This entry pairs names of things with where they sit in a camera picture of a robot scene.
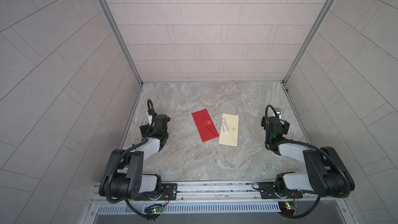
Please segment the cream yellow envelope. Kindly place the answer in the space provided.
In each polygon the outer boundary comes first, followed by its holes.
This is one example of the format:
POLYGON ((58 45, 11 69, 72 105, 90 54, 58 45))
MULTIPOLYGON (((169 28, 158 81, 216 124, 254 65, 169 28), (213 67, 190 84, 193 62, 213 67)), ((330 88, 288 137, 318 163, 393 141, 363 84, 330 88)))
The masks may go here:
POLYGON ((219 144, 237 147, 238 145, 238 127, 239 127, 239 116, 222 114, 222 118, 226 119, 229 133, 224 134, 223 128, 221 126, 219 134, 219 144))

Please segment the red envelope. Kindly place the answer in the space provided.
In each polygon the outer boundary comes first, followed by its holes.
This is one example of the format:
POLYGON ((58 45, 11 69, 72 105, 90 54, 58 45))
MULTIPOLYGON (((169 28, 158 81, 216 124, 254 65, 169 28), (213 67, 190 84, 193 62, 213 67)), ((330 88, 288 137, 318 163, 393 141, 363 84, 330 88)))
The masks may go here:
POLYGON ((192 117, 202 142, 207 142, 219 137, 219 133, 207 109, 192 113, 192 117))

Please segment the white glue stick tube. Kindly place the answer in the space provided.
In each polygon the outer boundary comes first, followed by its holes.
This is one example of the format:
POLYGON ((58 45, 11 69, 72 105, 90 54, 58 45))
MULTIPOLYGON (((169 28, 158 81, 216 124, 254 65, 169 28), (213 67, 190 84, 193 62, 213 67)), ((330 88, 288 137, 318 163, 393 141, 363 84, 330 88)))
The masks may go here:
POLYGON ((226 122, 225 118, 222 118, 222 128, 223 128, 224 134, 228 134, 229 133, 228 125, 227 125, 227 122, 226 122))

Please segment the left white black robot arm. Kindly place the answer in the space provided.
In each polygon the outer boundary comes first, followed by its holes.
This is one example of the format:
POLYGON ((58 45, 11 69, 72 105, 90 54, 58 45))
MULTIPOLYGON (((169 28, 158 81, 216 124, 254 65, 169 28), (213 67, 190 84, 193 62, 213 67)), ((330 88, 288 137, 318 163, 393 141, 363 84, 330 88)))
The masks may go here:
POLYGON ((162 195, 162 179, 160 175, 143 173, 144 161, 158 153, 169 137, 167 124, 170 117, 156 115, 151 123, 140 126, 142 141, 123 150, 112 151, 104 175, 99 194, 109 203, 124 200, 156 199, 162 195))

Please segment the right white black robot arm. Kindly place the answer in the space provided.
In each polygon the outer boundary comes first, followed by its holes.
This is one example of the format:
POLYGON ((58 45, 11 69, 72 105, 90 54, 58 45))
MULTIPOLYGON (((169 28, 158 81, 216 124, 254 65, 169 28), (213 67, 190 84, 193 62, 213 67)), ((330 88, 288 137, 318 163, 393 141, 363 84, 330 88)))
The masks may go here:
POLYGON ((278 117, 264 116, 265 147, 273 153, 305 164, 303 173, 286 172, 276 176, 275 188, 280 195, 298 190, 320 197, 345 198, 355 189, 354 180, 334 148, 316 147, 284 137, 289 123, 278 117))

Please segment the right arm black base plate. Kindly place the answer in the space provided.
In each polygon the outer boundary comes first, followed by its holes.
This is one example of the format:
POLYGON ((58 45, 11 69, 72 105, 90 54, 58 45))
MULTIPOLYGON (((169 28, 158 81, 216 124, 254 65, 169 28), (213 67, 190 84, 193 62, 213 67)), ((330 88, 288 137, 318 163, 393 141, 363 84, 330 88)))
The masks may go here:
POLYGON ((303 194, 298 190, 283 190, 277 192, 275 183, 272 182, 260 182, 254 189, 258 190, 261 195, 261 199, 302 199, 303 194))

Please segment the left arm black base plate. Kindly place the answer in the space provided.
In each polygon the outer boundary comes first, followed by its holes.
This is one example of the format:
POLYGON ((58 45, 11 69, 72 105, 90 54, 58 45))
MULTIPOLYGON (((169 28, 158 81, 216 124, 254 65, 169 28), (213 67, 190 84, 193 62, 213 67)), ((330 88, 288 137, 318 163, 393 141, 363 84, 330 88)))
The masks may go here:
POLYGON ((177 187, 176 183, 162 183, 162 186, 157 186, 155 191, 138 194, 134 201, 174 201, 177 187))

